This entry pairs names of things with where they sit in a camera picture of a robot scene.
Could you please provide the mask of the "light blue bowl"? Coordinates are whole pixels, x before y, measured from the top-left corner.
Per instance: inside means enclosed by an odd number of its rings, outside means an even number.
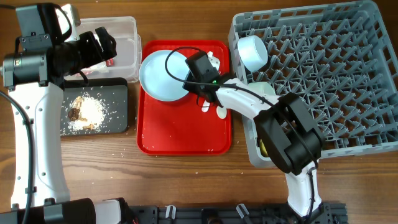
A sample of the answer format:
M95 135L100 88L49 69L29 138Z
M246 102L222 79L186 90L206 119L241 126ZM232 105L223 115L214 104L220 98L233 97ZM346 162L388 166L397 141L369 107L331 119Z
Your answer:
M238 52L242 63L250 72L260 70L268 62L266 46L256 35L239 39Z

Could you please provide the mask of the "light blue plate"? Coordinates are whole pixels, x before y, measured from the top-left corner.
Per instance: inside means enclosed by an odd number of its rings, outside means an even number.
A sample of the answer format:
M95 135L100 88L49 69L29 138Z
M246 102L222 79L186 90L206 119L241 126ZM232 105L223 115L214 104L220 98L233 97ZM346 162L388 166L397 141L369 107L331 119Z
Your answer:
M171 50L158 50L147 56L141 64L139 79L144 91L160 101L176 101L188 94L183 82L173 79L165 69L165 60ZM186 56L174 52L168 59L169 72L182 80L189 74Z

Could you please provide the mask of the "pink plastic fork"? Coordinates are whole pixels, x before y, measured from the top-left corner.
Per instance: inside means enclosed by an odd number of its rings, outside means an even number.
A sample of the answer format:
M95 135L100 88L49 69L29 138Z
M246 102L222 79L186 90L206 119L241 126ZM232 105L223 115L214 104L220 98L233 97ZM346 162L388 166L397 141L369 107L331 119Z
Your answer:
M201 111L206 113L209 108L211 106L211 103L207 102L206 100L203 102L202 106L201 106Z

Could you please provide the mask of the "grey dishwasher rack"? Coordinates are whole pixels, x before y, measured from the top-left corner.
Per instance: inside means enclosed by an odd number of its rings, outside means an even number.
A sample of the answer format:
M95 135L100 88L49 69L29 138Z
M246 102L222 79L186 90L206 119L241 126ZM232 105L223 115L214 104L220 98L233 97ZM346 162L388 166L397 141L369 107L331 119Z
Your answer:
M268 52L256 72L238 52L238 40L251 35ZM239 13L228 42L242 82L301 97L325 136L322 157L397 149L397 56L375 2Z

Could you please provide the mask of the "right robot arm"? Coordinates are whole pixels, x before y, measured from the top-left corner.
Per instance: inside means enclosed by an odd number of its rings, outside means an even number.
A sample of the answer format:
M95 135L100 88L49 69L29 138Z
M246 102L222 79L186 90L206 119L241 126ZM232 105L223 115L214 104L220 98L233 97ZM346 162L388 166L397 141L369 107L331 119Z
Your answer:
M254 121L267 155L285 173L289 206L312 221L322 203L316 173L324 138L301 98L258 93L238 78L221 76L204 51L185 62L189 74L183 87Z

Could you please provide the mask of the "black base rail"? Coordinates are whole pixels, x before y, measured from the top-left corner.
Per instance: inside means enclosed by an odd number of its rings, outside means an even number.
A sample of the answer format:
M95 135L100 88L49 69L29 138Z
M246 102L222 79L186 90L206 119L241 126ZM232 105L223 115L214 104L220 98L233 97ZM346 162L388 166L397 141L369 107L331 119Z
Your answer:
M287 203L249 207L130 206L126 223L133 224L299 224L299 217Z

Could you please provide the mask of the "red snack wrapper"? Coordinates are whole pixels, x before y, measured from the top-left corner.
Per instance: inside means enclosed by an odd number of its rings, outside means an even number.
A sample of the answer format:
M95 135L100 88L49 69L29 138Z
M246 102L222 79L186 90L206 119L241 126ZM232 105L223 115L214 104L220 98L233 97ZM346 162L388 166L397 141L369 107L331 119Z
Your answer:
M100 62L96 65L90 66L88 68L84 68L83 72L85 75L91 74L91 73L107 73L109 72L109 69L114 66L114 60L111 58L109 60Z

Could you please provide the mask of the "clear plastic bin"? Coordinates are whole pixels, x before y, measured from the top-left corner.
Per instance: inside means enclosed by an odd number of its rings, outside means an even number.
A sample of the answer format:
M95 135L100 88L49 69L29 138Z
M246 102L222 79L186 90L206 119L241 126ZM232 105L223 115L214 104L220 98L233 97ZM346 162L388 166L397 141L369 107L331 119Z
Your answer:
M96 28L104 27L116 40L117 56L113 58L114 66L107 73L91 73L89 79L96 78L125 78L129 82L139 80L139 68L142 60L141 37L137 34L135 18L125 17L97 17L81 19L76 28L78 35L94 32Z

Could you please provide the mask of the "green bowl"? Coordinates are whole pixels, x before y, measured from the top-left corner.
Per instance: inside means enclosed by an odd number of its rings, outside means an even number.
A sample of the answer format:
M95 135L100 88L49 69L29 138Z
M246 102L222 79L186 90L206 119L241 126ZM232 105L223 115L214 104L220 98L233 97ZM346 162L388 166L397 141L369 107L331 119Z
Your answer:
M248 88L258 95L276 95L273 87L267 82L252 82L248 84Z

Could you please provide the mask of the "food scraps and rice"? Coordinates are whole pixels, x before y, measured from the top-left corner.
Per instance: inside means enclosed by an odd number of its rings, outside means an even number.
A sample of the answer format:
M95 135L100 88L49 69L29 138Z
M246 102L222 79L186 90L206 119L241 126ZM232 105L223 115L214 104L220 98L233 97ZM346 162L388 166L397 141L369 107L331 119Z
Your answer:
M126 100L116 93L96 89L74 89L65 92L61 109L60 134L120 133L127 127Z

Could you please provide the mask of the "black plastic tray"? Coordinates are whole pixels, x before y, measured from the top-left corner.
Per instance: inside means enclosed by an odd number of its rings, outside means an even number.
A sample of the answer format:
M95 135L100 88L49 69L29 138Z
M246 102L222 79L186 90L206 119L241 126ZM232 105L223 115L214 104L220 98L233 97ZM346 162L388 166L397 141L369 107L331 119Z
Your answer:
M72 81L63 92L60 134L122 133L128 125L128 85L124 78Z

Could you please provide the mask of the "red serving tray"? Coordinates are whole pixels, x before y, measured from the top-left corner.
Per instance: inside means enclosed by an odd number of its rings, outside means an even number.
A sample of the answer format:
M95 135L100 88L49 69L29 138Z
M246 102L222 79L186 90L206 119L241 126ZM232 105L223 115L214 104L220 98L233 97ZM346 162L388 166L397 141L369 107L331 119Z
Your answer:
M216 106L201 110L204 99L189 93L181 100L161 102L139 92L136 142L152 156L218 155L232 143L231 113L224 119Z

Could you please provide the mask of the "yellow plastic cup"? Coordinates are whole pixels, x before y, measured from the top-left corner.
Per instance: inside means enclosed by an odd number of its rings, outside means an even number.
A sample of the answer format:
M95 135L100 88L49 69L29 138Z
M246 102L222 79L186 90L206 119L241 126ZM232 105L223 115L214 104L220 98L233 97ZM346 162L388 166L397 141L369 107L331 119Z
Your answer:
M258 146L260 148L261 155L264 156L264 157L269 157L269 155L267 153L267 150L266 150L266 147L265 147L262 139L259 140Z

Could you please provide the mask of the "white plastic spoon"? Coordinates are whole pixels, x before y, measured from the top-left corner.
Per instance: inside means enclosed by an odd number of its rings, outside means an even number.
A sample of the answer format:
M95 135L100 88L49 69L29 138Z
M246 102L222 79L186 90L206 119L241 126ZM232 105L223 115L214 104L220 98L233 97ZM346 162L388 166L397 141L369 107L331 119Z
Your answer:
M218 117L220 119L225 119L227 114L228 114L228 110L226 108L224 108L224 107L217 106L216 114L218 115Z

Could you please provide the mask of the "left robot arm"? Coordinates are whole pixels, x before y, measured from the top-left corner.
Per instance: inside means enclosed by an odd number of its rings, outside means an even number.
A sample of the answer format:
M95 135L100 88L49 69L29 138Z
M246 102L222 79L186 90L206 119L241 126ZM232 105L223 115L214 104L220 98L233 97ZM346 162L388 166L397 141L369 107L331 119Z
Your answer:
M16 180L2 223L127 223L122 198L71 200L62 166L60 118L65 77L116 56L104 27L70 40L58 22L62 8L38 3L15 9L21 30L4 58L1 96L14 113Z

